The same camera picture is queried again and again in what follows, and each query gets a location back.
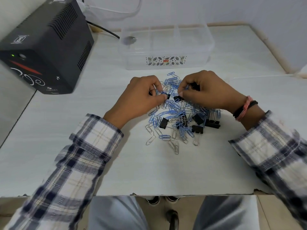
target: bracelet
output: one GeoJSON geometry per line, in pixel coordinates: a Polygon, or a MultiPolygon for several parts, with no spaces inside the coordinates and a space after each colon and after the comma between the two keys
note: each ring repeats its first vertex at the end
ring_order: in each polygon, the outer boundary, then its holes
{"type": "Polygon", "coordinates": [[[241,106],[240,108],[238,108],[234,112],[233,116],[235,117],[235,119],[237,121],[240,122],[240,120],[244,117],[247,110],[249,108],[251,108],[252,106],[256,105],[256,104],[258,104],[257,101],[253,100],[250,96],[247,96],[247,100],[246,100],[245,104],[243,106],[241,106]]]}

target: tile floor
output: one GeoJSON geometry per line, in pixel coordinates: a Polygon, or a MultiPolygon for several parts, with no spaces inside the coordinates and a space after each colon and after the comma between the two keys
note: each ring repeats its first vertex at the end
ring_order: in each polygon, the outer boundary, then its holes
{"type": "MultiPolygon", "coordinates": [[[[204,196],[184,197],[173,205],[161,199],[158,206],[151,207],[143,198],[137,197],[151,230],[169,229],[169,223],[164,217],[164,213],[169,209],[178,212],[179,229],[192,229],[203,199],[204,196]]],[[[25,198],[0,198],[0,230],[24,200],[25,198]]],[[[282,202],[273,195],[258,196],[258,211],[261,230],[302,230],[282,202]]],[[[87,230],[87,217],[88,209],[79,223],[78,230],[87,230]]]]}

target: sneaker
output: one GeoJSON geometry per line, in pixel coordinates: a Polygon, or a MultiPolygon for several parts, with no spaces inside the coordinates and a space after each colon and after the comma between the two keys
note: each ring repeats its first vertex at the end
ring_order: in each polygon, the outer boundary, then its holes
{"type": "Polygon", "coordinates": [[[165,197],[166,201],[168,201],[169,203],[176,203],[180,198],[176,198],[174,196],[166,196],[165,197]]]}
{"type": "Polygon", "coordinates": [[[160,202],[160,196],[155,196],[152,200],[146,199],[146,201],[151,205],[151,206],[156,206],[160,202]]]}

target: black bracelet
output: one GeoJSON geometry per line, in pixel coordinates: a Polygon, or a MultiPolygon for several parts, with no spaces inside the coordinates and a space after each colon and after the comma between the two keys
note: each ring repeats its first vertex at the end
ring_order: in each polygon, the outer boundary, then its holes
{"type": "MultiPolygon", "coordinates": [[[[248,109],[251,108],[252,106],[256,105],[256,104],[258,104],[257,101],[255,101],[255,100],[251,101],[250,104],[249,104],[249,106],[248,106],[248,109]]],[[[239,107],[239,108],[233,113],[232,116],[234,116],[235,119],[239,117],[239,115],[240,115],[241,112],[243,111],[243,107],[244,107],[244,105],[241,106],[241,107],[239,107]]]]}

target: shirt sleeve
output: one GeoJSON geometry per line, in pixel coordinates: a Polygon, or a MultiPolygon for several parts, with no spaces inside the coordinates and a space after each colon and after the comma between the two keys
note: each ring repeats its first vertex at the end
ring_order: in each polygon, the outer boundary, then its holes
{"type": "Polygon", "coordinates": [[[307,141],[268,111],[229,143],[307,229],[307,141]]]}
{"type": "Polygon", "coordinates": [[[76,229],[123,136],[111,123],[87,114],[70,135],[72,144],[58,154],[50,174],[5,229],[76,229]]]}

